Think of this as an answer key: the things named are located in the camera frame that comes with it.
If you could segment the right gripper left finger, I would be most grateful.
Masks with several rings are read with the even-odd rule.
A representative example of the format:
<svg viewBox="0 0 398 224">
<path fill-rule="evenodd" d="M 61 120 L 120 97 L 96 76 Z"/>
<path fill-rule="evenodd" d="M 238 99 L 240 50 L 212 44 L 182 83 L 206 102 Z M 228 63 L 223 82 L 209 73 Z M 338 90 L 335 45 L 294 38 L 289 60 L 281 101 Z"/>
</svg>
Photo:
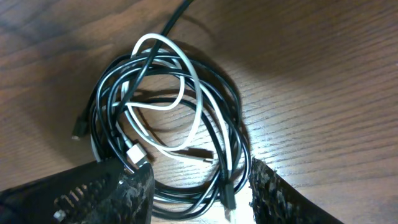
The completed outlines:
<svg viewBox="0 0 398 224">
<path fill-rule="evenodd" d="M 154 172 L 90 162 L 1 192 L 1 223 L 150 223 Z"/>
</svg>

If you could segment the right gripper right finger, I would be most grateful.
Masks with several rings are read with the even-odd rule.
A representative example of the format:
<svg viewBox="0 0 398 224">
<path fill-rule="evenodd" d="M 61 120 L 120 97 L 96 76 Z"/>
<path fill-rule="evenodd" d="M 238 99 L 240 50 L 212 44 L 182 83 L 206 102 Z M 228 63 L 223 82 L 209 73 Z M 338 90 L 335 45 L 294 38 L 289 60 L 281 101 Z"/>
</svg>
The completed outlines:
<svg viewBox="0 0 398 224">
<path fill-rule="evenodd" d="M 256 223 L 323 224 L 341 221 L 315 205 L 263 161 L 253 159 L 249 176 Z"/>
</svg>

